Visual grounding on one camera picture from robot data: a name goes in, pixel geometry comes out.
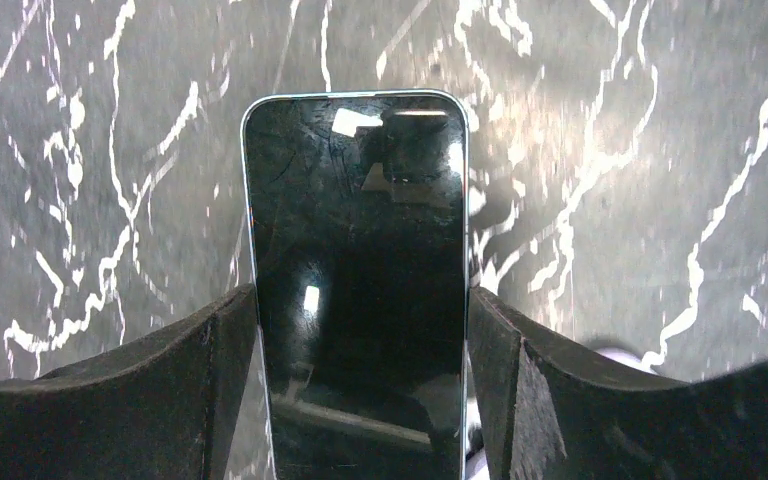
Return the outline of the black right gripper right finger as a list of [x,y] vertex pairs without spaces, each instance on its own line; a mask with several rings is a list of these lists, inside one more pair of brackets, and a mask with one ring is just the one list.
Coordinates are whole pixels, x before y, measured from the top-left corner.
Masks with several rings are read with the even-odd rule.
[[467,329],[494,479],[768,479],[768,360],[697,383],[645,373],[482,287]]

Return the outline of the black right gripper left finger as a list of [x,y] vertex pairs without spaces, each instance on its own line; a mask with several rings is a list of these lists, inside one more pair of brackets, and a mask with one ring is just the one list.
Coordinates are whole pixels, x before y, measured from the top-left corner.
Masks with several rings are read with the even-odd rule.
[[256,296],[34,380],[0,381],[0,479],[221,479],[256,341]]

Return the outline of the black phone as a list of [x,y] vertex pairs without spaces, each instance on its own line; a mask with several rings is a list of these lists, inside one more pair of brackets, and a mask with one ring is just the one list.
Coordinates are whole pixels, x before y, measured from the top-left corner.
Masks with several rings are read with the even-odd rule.
[[438,90],[273,95],[241,124],[280,479],[460,479],[466,114]]

